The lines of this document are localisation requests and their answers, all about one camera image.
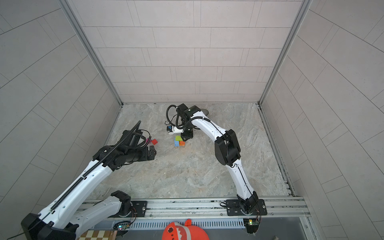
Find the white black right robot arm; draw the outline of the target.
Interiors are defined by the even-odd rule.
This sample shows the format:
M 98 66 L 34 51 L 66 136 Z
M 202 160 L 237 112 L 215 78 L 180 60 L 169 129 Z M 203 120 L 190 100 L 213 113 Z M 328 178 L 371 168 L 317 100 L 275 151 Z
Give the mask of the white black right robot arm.
M 197 106 L 170 105 L 166 110 L 167 132 L 180 134 L 183 141 L 192 139 L 194 129 L 205 133 L 215 146 L 215 157 L 229 171 L 237 191 L 239 208 L 245 215 L 267 215 L 265 204 L 251 186 L 241 161 L 241 148 L 236 133 L 221 128 Z

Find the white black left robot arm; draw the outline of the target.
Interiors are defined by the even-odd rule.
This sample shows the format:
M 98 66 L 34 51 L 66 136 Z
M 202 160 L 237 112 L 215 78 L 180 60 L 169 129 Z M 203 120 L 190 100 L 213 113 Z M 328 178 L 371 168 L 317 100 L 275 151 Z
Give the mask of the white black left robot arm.
M 136 217 L 137 210 L 131 197 L 115 191 L 87 210 L 78 209 L 93 190 L 110 174 L 135 162 L 155 159 L 156 150 L 149 146 L 151 138 L 136 124 L 123 131 L 120 140 L 111 146 L 100 148 L 85 170 L 51 204 L 38 214 L 28 214 L 21 222 L 28 240 L 75 240 L 91 227 L 110 216 Z

